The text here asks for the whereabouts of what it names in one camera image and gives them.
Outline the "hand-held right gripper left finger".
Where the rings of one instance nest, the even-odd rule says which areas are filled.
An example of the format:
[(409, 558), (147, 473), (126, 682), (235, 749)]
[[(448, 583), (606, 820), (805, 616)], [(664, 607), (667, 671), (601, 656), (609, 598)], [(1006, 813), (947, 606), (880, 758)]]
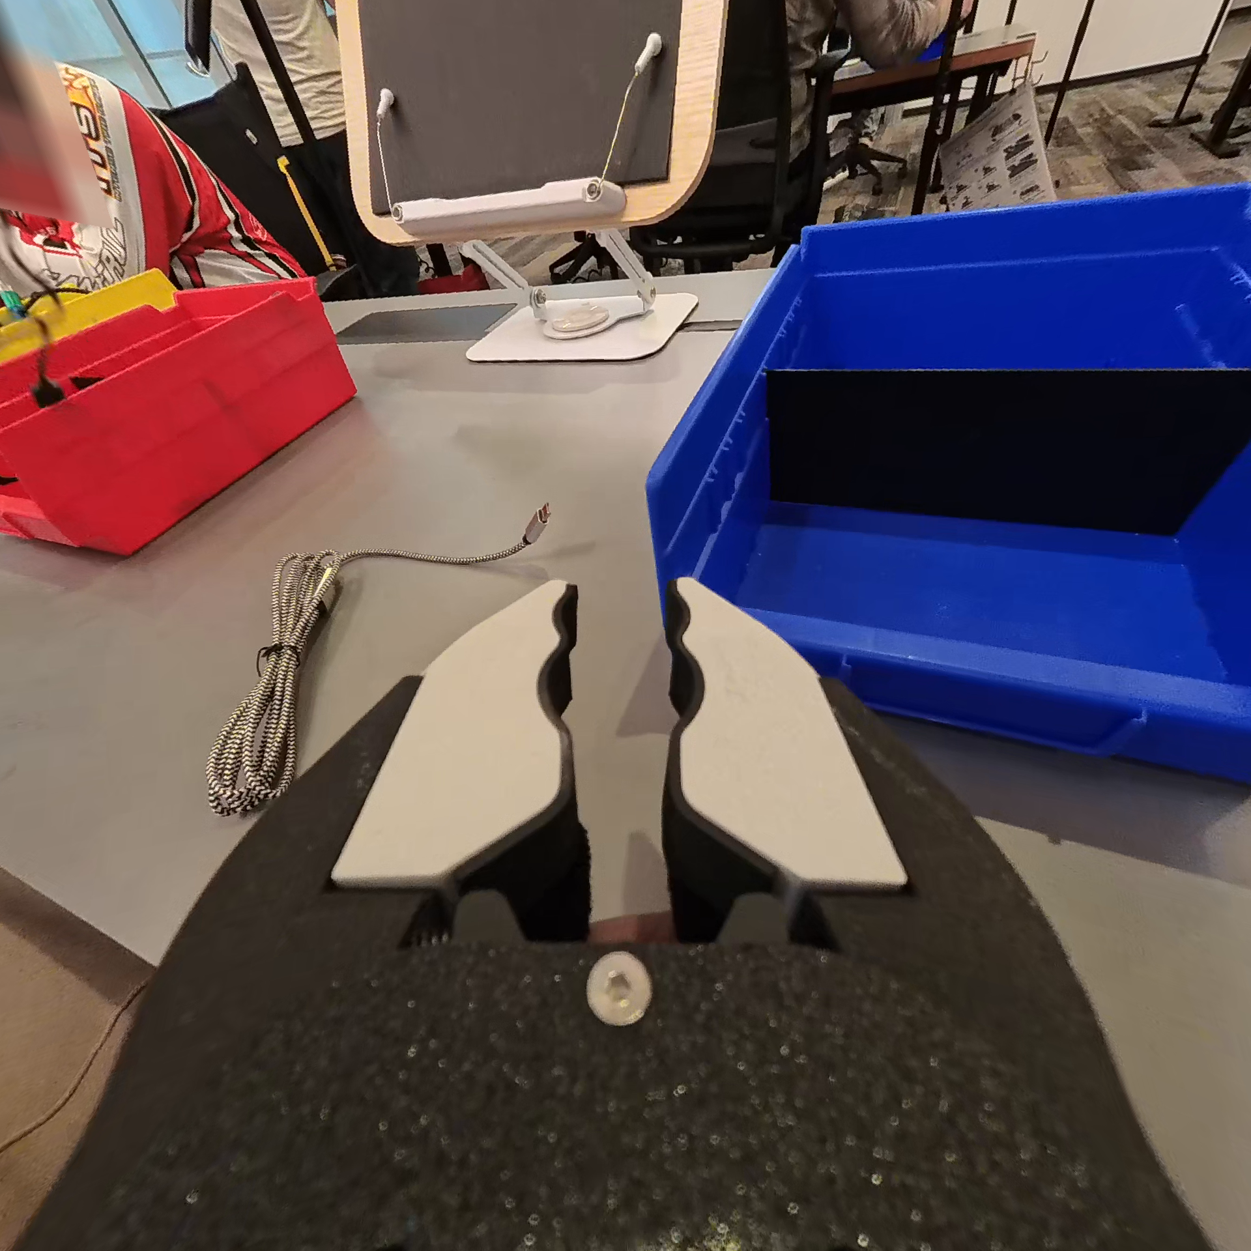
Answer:
[(586, 895), (564, 711), (579, 592), (551, 579), (447, 646), (417, 682), (330, 883), (414, 887), (448, 902), (481, 889), (539, 905)]

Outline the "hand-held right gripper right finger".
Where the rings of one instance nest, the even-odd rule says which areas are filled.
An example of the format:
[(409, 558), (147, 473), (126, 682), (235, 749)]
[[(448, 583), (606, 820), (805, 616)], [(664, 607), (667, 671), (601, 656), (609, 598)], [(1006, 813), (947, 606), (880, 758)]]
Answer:
[(813, 665), (691, 576), (667, 585), (665, 639), (673, 884), (710, 910), (902, 892), (907, 869)]

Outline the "blue storage bin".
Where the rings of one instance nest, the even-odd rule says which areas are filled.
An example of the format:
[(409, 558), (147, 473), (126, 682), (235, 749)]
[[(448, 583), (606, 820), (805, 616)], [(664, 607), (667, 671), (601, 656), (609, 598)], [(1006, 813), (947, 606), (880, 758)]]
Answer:
[(692, 576), (865, 704), (1249, 777), (1248, 446), (1175, 536), (771, 499), (770, 369), (1248, 369), (1248, 183), (807, 227), (646, 478)]

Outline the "red storage bin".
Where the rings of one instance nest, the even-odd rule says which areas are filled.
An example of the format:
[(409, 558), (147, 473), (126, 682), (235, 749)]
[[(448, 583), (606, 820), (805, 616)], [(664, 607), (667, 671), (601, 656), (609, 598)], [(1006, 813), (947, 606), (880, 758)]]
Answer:
[(312, 277), (181, 290), (18, 354), (3, 537), (128, 557), (354, 393)]

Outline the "grey desk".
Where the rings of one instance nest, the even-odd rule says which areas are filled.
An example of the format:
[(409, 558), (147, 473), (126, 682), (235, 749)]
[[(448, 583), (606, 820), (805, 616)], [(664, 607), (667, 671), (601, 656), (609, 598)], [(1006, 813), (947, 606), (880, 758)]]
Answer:
[[(667, 907), (667, 650), (645, 478), (764, 286), (700, 278), (642, 364), (469, 364), (461, 342), (347, 345), (357, 396), (120, 561), (3, 542), (3, 871), (156, 965), (247, 822), (204, 767), (256, 679), (289, 552), (506, 546), (485, 569), (369, 560), (302, 665), (302, 764), (461, 631), (578, 583), (573, 734), (598, 935)], [(1161, 1160), (1211, 1240), (1248, 1248), (1248, 790), (890, 717), (983, 822), (1066, 945)]]

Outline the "black bin divider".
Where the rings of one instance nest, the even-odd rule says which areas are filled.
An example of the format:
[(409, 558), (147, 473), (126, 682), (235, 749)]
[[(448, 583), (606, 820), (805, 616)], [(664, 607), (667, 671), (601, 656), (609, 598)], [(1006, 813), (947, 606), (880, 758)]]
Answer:
[(1170, 537), (1248, 446), (1248, 369), (768, 369), (771, 499)]

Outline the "white folding stand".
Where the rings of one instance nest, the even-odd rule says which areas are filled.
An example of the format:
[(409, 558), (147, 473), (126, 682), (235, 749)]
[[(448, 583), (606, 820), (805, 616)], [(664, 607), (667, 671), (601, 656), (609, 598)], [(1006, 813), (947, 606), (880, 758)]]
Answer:
[[(396, 93), (379, 87), (374, 114), (374, 141), (387, 210), (412, 239), (433, 232), (464, 233), (472, 226), (502, 230), (505, 226), (554, 224), (569, 217), (576, 224), (619, 214), (624, 189), (607, 178), (610, 157), (597, 175), (543, 181), (512, 192), (473, 196), (426, 196), (397, 199), (391, 192), (382, 147), (382, 123), (396, 110)], [(662, 348), (694, 306), (695, 297), (659, 296), (652, 275), (634, 256), (616, 227), (598, 229), (597, 241), (630, 280), (633, 296), (609, 299), (554, 299), (542, 286), (528, 284), (482, 239), (463, 239), (463, 257), (475, 260), (515, 299), (518, 308), (494, 332), (488, 332), (467, 357), (478, 363), (537, 363), (591, 360), (588, 344), (604, 341), (621, 350), (621, 360), (636, 360)]]

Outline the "yellow bin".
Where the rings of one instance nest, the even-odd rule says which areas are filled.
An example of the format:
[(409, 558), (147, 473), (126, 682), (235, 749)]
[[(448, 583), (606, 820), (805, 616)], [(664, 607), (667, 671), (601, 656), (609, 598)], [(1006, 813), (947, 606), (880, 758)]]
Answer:
[(43, 294), (24, 317), (3, 323), (1, 357), (25, 354), (46, 338), (61, 339), (140, 306), (172, 308), (177, 293), (178, 289), (162, 272), (146, 271), (94, 292)]

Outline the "black bag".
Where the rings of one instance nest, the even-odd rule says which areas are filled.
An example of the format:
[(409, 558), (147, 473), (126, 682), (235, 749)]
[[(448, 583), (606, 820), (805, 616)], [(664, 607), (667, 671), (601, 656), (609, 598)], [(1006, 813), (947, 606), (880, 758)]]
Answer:
[(312, 277), (341, 269), (339, 230), (314, 183), (290, 162), (248, 65), (211, 96), (155, 114)]

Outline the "black office chair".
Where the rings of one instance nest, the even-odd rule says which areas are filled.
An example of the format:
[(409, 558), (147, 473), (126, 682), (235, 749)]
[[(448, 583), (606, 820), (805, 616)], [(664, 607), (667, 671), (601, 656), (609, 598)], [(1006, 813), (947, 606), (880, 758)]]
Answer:
[(651, 274), (667, 260), (686, 274), (728, 271), (752, 256), (777, 265), (799, 241), (817, 220), (832, 83), (847, 55), (822, 53), (807, 73), (807, 141), (792, 159), (786, 4), (728, 3), (709, 165), (679, 210), (630, 229)]

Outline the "white printed sheet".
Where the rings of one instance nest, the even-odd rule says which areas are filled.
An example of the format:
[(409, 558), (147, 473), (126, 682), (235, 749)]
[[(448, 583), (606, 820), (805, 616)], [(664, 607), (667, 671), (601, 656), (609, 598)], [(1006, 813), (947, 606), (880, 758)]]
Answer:
[(1018, 208), (1057, 198), (1032, 82), (942, 141), (938, 159), (948, 211)]

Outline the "wooden table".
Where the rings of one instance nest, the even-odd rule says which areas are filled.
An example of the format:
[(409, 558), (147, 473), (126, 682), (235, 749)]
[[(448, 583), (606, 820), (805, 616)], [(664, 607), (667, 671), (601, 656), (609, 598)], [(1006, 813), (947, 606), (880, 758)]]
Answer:
[(1036, 35), (1023, 26), (1001, 25), (978, 32), (944, 34), (938, 56), (877, 70), (865, 62), (840, 68), (826, 89), (832, 113), (852, 114), (893, 104), (925, 104), (926, 126), (919, 156), (904, 163), (913, 171), (910, 214), (922, 214), (938, 187), (935, 165), (942, 143), (951, 138), (965, 83), (972, 85), (966, 119), (974, 120), (992, 102), (996, 82), (1033, 52)]

